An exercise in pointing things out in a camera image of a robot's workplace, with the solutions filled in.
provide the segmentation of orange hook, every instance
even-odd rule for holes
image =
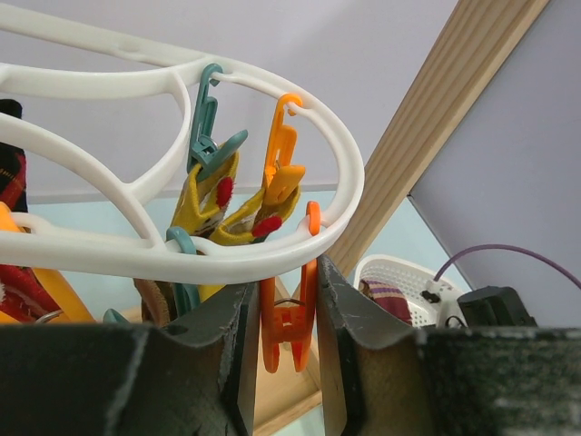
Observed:
[[[264,203],[267,205],[284,202],[305,175],[304,166],[291,165],[297,131],[283,123],[284,105],[288,103],[302,106],[302,100],[296,94],[285,94],[276,103],[262,179],[262,187],[266,189]],[[294,116],[295,113],[289,109],[289,115]]]

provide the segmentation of plaid fabric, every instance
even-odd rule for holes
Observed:
[[[408,301],[398,287],[374,280],[362,280],[359,289],[364,295],[367,295],[371,300],[383,308],[384,311],[389,312],[403,322],[412,325]]]
[[[22,106],[0,100],[0,113],[22,118]],[[0,202],[12,212],[28,212],[25,151],[0,143]],[[30,322],[59,309],[30,268],[0,265],[0,310],[20,322]]]
[[[16,100],[0,100],[0,113],[22,118],[22,106]],[[4,143],[0,143],[0,202],[13,212],[28,212],[25,151]]]

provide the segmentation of black object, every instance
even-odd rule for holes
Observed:
[[[431,302],[432,304],[442,301],[442,299],[439,298],[439,295],[430,291],[422,291],[420,295],[424,300],[426,300],[427,302]]]
[[[0,328],[0,434],[251,435],[256,285],[148,324]]]
[[[326,436],[581,432],[581,331],[412,329],[319,267]]]
[[[513,288],[487,286],[477,289],[460,296],[458,305],[468,327],[537,325]]]
[[[581,432],[581,331],[413,329],[318,262],[326,436]],[[253,283],[165,332],[0,327],[0,434],[249,435],[258,309]]]

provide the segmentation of white plastic hanger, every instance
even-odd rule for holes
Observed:
[[[71,22],[0,4],[0,29],[164,66],[131,73],[77,73],[0,64],[0,92],[60,99],[123,99],[171,94],[182,111],[182,127],[162,159],[131,183],[120,181],[102,163],[64,138],[26,121],[0,114],[0,141],[25,149],[78,173],[101,191],[127,218],[138,235],[132,239],[79,232],[52,226],[40,217],[14,213],[16,222],[34,233],[0,232],[0,263],[137,277],[183,283],[250,282],[300,267],[324,253],[355,212],[364,182],[359,148],[347,127],[325,104],[295,84],[256,66],[174,47],[130,35]],[[337,192],[326,211],[325,227],[310,236],[303,220],[297,231],[266,243],[221,247],[192,238],[204,256],[181,254],[177,243],[165,243],[143,205],[181,171],[192,122],[187,86],[199,81],[202,69],[217,63],[227,74],[212,77],[241,84],[278,99],[300,96],[293,112],[308,118],[330,144],[339,167]]]

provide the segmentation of cloth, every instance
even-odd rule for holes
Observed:
[[[0,265],[0,311],[20,322],[33,322],[58,310],[30,268]]]
[[[177,316],[171,283],[133,279],[142,297],[142,321],[164,327]]]
[[[300,188],[297,188],[282,204],[265,206],[262,203],[264,189],[260,189],[238,211],[218,225],[210,234],[210,240],[225,246],[262,242],[282,227],[294,212],[299,198]],[[198,286],[200,301],[206,301],[223,287],[223,284],[201,284]]]
[[[375,280],[362,280],[359,290],[384,311],[412,325],[408,300],[397,286]]]
[[[196,178],[202,166],[196,164],[183,185],[172,226],[182,227],[191,236],[207,237],[212,233],[232,198],[239,159],[238,153],[233,154],[214,174],[199,183]]]
[[[171,226],[182,227],[191,236],[210,236],[228,209],[239,160],[239,154],[233,154],[199,183],[196,179],[202,166],[196,164],[183,184]],[[177,317],[171,283],[133,279],[133,285],[142,297],[144,322],[163,327]]]
[[[0,100],[0,113],[20,119],[22,106],[16,100]],[[25,151],[4,143],[0,143],[0,202],[12,212],[28,212]]]
[[[16,100],[2,99],[0,113],[20,119],[22,105]],[[4,143],[0,143],[0,202],[11,212],[28,212],[25,151]],[[33,270],[0,265],[0,311],[19,322],[33,322],[58,310],[53,298],[36,280]]]

